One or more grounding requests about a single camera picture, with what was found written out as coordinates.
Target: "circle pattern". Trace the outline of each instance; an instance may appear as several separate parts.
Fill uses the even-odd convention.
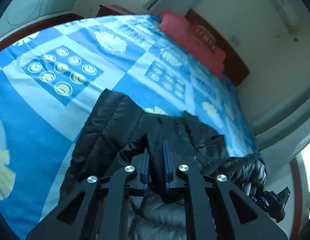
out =
[[[171,91],[173,89],[173,86],[165,81],[162,83],[163,87],[166,88],[168,91]]]
[[[69,70],[69,67],[65,63],[56,62],[54,69],[58,73],[65,73]]]
[[[89,76],[95,76],[97,74],[97,69],[92,65],[83,65],[82,71]]]
[[[148,77],[151,78],[152,80],[155,80],[156,82],[159,81],[159,76],[157,76],[155,73],[151,72],[148,74]]]
[[[56,75],[54,74],[54,72],[48,70],[41,72],[39,75],[39,79],[43,82],[51,83],[56,79]]]
[[[82,74],[77,73],[77,72],[72,72],[70,74],[70,80],[77,85],[82,85],[86,82],[86,77]]]
[[[183,91],[184,91],[183,87],[182,87],[180,84],[178,84],[178,83],[175,84],[175,87],[176,87],[180,92],[183,92]]]
[[[40,62],[33,62],[29,64],[27,69],[30,73],[38,73],[42,70],[42,64]]]
[[[73,92],[73,88],[70,84],[59,81],[54,85],[54,89],[57,94],[62,96],[70,96]]]
[[[177,79],[177,82],[180,84],[180,85],[185,85],[185,82],[183,81],[183,79],[181,79],[181,78],[178,78]]]
[[[169,75],[165,75],[165,79],[166,79],[168,82],[170,82],[171,84],[174,83],[174,79],[173,79],[171,76],[169,76]]]
[[[70,57],[68,57],[68,62],[71,65],[79,66],[82,63],[82,59],[78,56],[70,56]]]
[[[66,48],[58,48],[56,49],[56,53],[61,57],[67,57],[69,55],[69,51]]]
[[[155,72],[155,73],[157,73],[158,75],[161,75],[163,72],[162,72],[162,70],[160,69],[160,68],[158,68],[158,67],[153,67],[153,71]]]
[[[44,56],[42,56],[42,59],[47,63],[56,61],[56,57],[54,55],[51,55],[51,54],[45,54]]]
[[[175,96],[179,97],[180,99],[184,99],[184,96],[182,93],[180,93],[178,90],[174,91]]]

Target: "metal screw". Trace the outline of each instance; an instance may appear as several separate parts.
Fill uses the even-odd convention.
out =
[[[216,179],[220,182],[227,181],[227,177],[223,174],[217,175]]]
[[[97,181],[96,176],[90,176],[87,178],[88,183],[95,183]]]
[[[178,166],[180,171],[188,171],[189,167],[186,164],[182,164]]]
[[[127,172],[133,172],[134,170],[135,170],[134,166],[128,165],[125,167],[125,171],[127,171]]]

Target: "blue bedsheet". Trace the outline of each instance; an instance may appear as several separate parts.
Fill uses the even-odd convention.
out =
[[[0,211],[20,239],[56,206],[76,139],[105,88],[147,112],[197,115],[225,134],[231,156],[257,152],[231,82],[215,78],[156,20],[74,21],[0,52]]]

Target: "wooden trim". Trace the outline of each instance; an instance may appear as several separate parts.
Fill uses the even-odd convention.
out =
[[[222,49],[226,53],[226,58],[224,60],[224,74],[233,82],[237,87],[243,82],[243,80],[249,74],[247,66],[244,64],[236,51],[229,45],[229,43],[224,39],[222,35],[218,33],[217,30],[212,27],[203,17],[201,17],[194,10],[190,9],[185,18],[191,23],[197,23],[204,26],[215,38],[216,46]]]
[[[292,177],[293,177],[293,186],[294,186],[294,220],[291,231],[290,240],[297,239],[297,235],[300,231],[300,226],[302,222],[302,211],[303,211],[303,193],[302,193],[302,184],[301,184],[301,174],[296,158],[290,161]]]
[[[83,17],[77,15],[77,14],[65,14],[65,15],[60,15],[56,17],[52,17],[46,20],[42,20],[36,23],[33,23],[21,30],[16,31],[15,33],[11,34],[4,40],[0,42],[0,52],[7,48],[9,45],[13,44],[14,42],[32,34],[38,31],[41,31],[43,29],[56,26],[59,24],[75,21],[75,20],[80,20],[83,19]]]

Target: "bed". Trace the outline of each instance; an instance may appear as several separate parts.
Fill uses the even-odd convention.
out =
[[[105,88],[150,113],[198,116],[225,135],[230,156],[258,152],[231,81],[212,75],[158,20],[83,19],[0,52],[0,212],[20,239],[57,205],[77,137]]]

